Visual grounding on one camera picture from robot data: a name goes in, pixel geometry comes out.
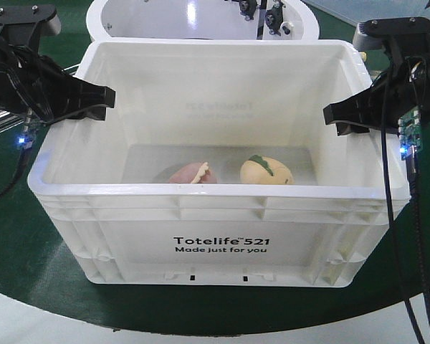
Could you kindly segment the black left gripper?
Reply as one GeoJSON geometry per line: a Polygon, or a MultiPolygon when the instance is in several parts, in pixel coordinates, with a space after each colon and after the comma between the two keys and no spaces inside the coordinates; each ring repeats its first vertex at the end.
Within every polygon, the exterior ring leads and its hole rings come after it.
{"type": "Polygon", "coordinates": [[[86,82],[40,55],[40,39],[10,44],[0,36],[0,109],[23,115],[32,109],[41,122],[105,120],[115,91],[86,82]]]}

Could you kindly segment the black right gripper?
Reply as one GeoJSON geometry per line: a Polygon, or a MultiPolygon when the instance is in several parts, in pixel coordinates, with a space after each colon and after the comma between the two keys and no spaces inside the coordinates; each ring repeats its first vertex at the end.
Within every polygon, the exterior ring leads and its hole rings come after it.
{"type": "Polygon", "coordinates": [[[381,131],[383,104],[387,104],[388,134],[398,134],[398,119],[413,108],[420,109],[423,124],[430,123],[430,54],[407,59],[399,76],[390,82],[387,81],[387,73],[383,72],[370,88],[327,105],[323,109],[325,124],[336,124],[338,136],[381,131]]]}

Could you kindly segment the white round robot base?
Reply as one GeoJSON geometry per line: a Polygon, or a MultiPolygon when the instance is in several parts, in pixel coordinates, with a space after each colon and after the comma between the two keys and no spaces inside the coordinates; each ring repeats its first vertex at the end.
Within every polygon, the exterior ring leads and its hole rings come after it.
{"type": "Polygon", "coordinates": [[[94,1],[92,40],[314,40],[317,19],[302,1],[94,1]]]}

